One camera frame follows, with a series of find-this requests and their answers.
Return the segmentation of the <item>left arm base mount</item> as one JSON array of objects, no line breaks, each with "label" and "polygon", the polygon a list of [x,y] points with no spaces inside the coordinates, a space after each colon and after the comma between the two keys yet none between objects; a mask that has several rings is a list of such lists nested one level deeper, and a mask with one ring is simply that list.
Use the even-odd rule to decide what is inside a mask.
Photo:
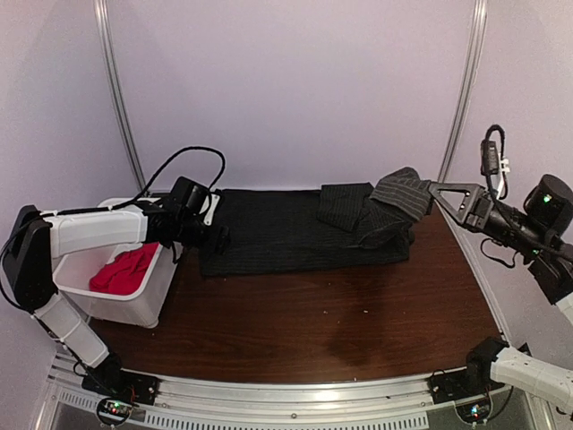
[{"label": "left arm base mount", "polygon": [[155,403],[158,385],[156,376],[124,370],[116,353],[111,353],[97,367],[87,367],[81,382],[86,391],[151,406]]}]

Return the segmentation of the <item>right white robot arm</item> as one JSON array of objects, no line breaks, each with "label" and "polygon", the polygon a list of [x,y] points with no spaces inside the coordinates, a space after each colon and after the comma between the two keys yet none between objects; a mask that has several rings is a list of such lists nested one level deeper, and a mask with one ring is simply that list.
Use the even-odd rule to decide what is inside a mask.
[{"label": "right white robot arm", "polygon": [[[572,317],[572,246],[561,238],[572,221],[567,184],[543,175],[521,210],[500,201],[490,185],[433,182],[429,193],[458,226],[521,254],[547,301]],[[561,411],[572,410],[571,370],[531,357],[503,340],[482,341],[468,353],[466,366],[458,385],[467,395],[503,383]]]}]

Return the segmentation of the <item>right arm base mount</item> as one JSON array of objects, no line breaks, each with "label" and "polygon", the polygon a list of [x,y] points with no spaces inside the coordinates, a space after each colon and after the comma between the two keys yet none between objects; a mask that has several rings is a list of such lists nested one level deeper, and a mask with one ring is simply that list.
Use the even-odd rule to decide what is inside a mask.
[{"label": "right arm base mount", "polygon": [[470,352],[466,366],[460,370],[438,369],[427,379],[434,404],[486,396],[489,391],[504,387],[490,378],[491,361]]}]

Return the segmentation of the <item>dark pinstriped shirt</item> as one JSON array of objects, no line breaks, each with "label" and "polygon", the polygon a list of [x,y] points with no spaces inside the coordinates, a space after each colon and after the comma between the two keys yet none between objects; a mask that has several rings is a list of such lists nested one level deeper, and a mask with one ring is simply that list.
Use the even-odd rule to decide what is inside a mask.
[{"label": "dark pinstriped shirt", "polygon": [[[199,253],[205,277],[259,275],[402,262],[413,225],[429,211],[429,181],[411,167],[370,183],[304,191],[222,191],[210,239]],[[220,226],[230,245],[214,252]]]}]

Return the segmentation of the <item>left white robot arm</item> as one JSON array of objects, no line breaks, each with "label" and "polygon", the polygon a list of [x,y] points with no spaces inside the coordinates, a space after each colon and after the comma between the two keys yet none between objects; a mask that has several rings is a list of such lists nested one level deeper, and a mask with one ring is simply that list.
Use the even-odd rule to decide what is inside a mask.
[{"label": "left white robot arm", "polygon": [[87,259],[99,250],[112,253],[150,243],[197,247],[206,240],[220,201],[220,193],[179,177],[162,198],[115,198],[95,208],[66,211],[21,208],[3,257],[17,306],[84,365],[97,368],[93,381],[108,397],[123,396],[129,388],[127,375],[108,363],[110,349],[64,296],[69,288],[54,279],[52,261],[60,259],[57,270],[85,284]]}]

